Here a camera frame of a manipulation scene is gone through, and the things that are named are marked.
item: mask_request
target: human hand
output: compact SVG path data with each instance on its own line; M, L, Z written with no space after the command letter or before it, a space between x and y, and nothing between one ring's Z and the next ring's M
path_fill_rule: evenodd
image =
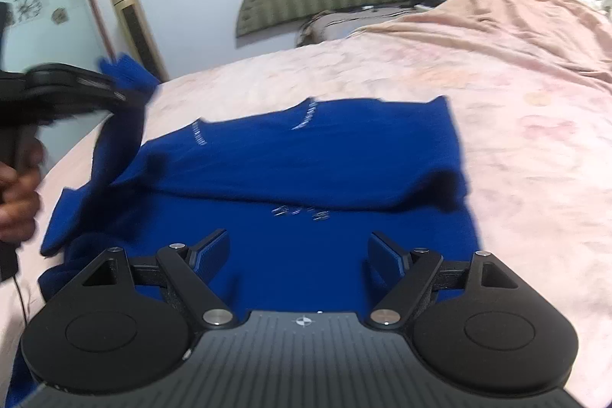
M44 149L36 140L28 154L28 168L21 175L0 163L0 241L19 246L34 235L34 217L41 209L36 188L41 183L43 158Z

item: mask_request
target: pink bedsheet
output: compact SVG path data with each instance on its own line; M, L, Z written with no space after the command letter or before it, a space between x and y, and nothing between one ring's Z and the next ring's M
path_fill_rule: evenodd
M451 2L348 39L166 83L149 109L146 139L198 117L232 119L308 96L447 95L482 246L574 324L580 349L568 389L588 408L604 408L612 400L612 25L570 0ZM88 179L95 138L45 180L41 233L61 189ZM41 238L20 254L30 314L43 306L36 277L59 259L38 255ZM9 310L0 316L5 385L22 328L9 284L0 306Z

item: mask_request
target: silver bolt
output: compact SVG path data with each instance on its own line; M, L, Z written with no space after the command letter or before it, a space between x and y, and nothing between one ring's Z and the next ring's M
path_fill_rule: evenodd
M369 318L375 323L380 325L393 325L394 323L399 322L402 317L399 313L392 309L377 309L374 310Z
M214 308L204 313L202 318L210 325L225 325L233 320L234 315L226 309Z

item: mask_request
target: black circular base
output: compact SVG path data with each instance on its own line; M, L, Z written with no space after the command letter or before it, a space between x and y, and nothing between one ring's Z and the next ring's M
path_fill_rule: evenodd
M74 347L104 353L127 346L138 332L136 321L116 311L94 311L75 318L66 327L66 339Z
M70 307L51 301L33 318L21 344L38 379L74 393L116 393L178 366L190 339L182 316L137 292L109 298L97 292L103 287L89 288L89 299Z
M417 318L412 342L425 363L455 384L492 395L564 385L577 351L571 325L544 300L490 294L443 301Z
M515 351L527 346L536 330L522 316L502 311L478 313L465 322L465 335L478 346L497 351Z

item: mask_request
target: black cable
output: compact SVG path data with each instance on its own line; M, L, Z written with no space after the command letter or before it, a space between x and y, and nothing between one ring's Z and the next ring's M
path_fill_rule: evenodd
M23 304L23 295L21 294L21 288L19 287L19 283L17 283L17 277L13 275L13 282L15 283L15 287L17 288L17 294L19 295L19 302L21 303L21 312L23 313L23 324L28 324L28 316L26 314L26 305Z

